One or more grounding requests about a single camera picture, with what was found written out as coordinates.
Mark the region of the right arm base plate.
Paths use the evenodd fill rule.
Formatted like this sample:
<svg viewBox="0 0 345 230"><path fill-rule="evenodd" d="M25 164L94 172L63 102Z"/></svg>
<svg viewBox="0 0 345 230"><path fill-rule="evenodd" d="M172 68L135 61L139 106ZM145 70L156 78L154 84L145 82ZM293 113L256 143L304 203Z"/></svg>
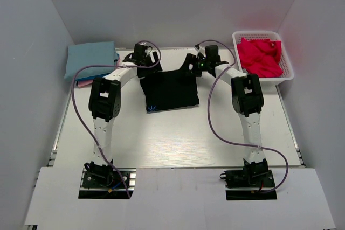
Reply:
<svg viewBox="0 0 345 230"><path fill-rule="evenodd" d="M225 181L227 201L276 200L277 192L267 160L244 161L240 170L226 170L219 175Z"/></svg>

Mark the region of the black t-shirt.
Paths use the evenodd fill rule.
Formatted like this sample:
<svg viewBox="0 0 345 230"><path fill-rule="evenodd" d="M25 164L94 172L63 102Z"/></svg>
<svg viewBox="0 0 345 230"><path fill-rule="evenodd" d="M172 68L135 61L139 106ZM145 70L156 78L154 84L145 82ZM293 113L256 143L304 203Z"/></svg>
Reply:
<svg viewBox="0 0 345 230"><path fill-rule="evenodd" d="M138 69L146 112L155 113L199 105L196 77L182 70L163 71L160 65Z"/></svg>

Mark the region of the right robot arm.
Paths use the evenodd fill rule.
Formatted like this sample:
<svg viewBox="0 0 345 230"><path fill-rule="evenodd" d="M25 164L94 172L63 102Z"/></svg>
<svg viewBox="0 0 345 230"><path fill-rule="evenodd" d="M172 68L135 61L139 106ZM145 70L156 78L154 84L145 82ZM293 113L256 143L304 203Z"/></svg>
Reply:
<svg viewBox="0 0 345 230"><path fill-rule="evenodd" d="M195 45L197 54L187 54L180 70L196 77L208 72L216 81L222 80L231 86L232 106L238 114L246 148L244 164L259 164L266 157L262 148L260 113L264 105L263 93L256 74L246 74L222 60L219 48L209 45L204 48Z"/></svg>

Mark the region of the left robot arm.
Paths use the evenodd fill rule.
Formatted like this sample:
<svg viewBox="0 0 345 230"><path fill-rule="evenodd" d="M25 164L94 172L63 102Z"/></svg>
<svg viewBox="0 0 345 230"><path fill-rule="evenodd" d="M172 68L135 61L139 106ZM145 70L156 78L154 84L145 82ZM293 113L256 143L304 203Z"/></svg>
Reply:
<svg viewBox="0 0 345 230"><path fill-rule="evenodd" d="M140 41L113 72L92 82L88 108L94 123L94 156L113 162L112 128L121 109L121 88L133 78L161 72L162 53L153 43Z"/></svg>

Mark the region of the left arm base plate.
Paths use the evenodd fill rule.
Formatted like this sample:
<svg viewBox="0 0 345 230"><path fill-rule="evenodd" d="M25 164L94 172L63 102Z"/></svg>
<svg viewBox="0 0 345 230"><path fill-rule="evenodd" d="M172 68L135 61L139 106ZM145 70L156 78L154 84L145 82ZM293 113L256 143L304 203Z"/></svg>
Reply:
<svg viewBox="0 0 345 230"><path fill-rule="evenodd" d="M136 170L114 170L110 165L85 163L81 176L79 199L129 199L135 188Z"/></svg>

